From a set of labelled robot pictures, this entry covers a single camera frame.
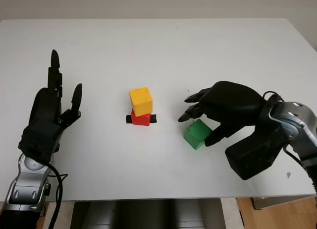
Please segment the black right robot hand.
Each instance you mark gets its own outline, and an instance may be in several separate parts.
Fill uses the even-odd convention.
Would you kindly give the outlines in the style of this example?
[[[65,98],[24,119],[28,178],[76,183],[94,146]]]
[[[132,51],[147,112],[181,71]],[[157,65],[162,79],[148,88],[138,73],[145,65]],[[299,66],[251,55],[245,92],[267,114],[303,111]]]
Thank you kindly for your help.
[[[185,110],[178,119],[179,122],[206,115],[220,123],[205,139],[205,145],[211,146],[245,126],[255,125],[266,100],[250,87],[219,81],[212,87],[189,96],[184,102],[194,104]]]

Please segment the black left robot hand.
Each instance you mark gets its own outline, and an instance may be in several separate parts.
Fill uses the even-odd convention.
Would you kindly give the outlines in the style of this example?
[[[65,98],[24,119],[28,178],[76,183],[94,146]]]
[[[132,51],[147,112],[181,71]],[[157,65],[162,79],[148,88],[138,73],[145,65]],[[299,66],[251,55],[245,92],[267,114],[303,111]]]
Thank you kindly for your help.
[[[59,56],[52,50],[51,66],[48,68],[48,86],[39,90],[35,96],[29,122],[45,118],[63,129],[70,127],[81,117],[79,111],[82,100],[82,84],[79,83],[73,93],[71,109],[61,112],[62,73],[59,71]]]

